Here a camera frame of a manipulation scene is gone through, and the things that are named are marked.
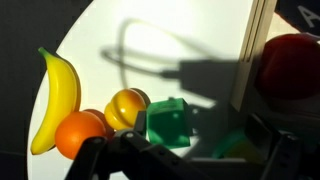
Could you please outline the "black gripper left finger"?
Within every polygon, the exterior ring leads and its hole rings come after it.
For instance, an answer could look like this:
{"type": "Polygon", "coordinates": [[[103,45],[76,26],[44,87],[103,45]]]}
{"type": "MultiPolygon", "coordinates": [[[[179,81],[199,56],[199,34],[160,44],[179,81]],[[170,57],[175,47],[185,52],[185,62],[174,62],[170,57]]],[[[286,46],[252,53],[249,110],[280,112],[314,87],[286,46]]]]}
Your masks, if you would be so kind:
{"type": "Polygon", "coordinates": [[[117,131],[111,140],[86,139],[65,180],[109,180],[122,172],[129,180],[207,180],[207,176],[146,133],[146,112],[139,111],[133,129],[117,131]]]}

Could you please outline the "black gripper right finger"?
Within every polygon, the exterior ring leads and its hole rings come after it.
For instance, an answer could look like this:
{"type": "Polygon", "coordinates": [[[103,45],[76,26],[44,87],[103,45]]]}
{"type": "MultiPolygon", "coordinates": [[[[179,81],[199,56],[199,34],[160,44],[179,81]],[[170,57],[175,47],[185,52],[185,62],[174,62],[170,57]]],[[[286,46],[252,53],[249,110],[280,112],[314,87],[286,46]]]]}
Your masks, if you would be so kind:
{"type": "Polygon", "coordinates": [[[260,180],[298,180],[303,149],[301,139],[281,134],[257,114],[248,116],[245,135],[265,162],[260,180]]]}

